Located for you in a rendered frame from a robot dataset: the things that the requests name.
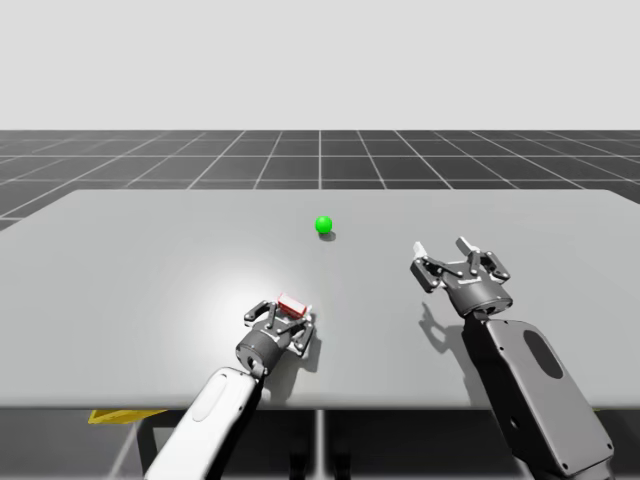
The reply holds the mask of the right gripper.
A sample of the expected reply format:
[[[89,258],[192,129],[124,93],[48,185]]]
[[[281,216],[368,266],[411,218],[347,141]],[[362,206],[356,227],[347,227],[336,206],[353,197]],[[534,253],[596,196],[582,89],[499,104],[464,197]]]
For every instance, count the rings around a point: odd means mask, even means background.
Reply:
[[[419,241],[414,243],[410,271],[423,290],[430,294],[444,284],[461,317],[472,312],[494,315],[509,309],[513,299],[502,284],[511,275],[497,255],[472,245],[464,237],[456,240],[456,246],[466,257],[466,265],[459,269],[430,257]]]

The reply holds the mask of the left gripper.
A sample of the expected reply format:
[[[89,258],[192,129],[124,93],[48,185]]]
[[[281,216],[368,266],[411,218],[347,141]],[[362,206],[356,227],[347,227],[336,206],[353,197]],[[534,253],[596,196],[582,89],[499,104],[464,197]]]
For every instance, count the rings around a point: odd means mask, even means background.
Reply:
[[[244,324],[251,326],[267,313],[266,324],[253,326],[236,346],[237,359],[251,375],[269,375],[287,349],[303,358],[311,342],[315,331],[313,306],[285,326],[273,326],[277,307],[276,302],[263,300],[244,315]]]

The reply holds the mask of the red carton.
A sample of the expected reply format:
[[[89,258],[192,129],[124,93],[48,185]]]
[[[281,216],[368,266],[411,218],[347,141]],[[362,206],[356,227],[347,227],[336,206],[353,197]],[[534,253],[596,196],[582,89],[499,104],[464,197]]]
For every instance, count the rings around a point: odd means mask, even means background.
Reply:
[[[308,310],[306,305],[285,293],[278,297],[277,306],[286,316],[292,319],[303,318]]]

